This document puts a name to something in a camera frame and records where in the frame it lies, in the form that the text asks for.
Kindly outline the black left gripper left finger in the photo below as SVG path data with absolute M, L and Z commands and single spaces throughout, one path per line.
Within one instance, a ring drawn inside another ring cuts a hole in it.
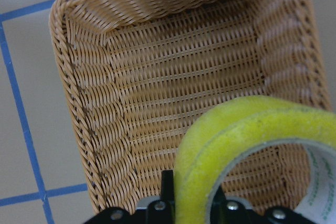
M 175 223 L 174 174 L 172 170 L 162 172 L 160 200 L 164 202 L 164 223 Z

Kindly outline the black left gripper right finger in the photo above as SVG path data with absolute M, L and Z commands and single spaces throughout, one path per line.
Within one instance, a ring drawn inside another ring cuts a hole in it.
M 221 187 L 218 188 L 213 198 L 210 212 L 211 224 L 224 224 L 226 219 L 226 197 Z

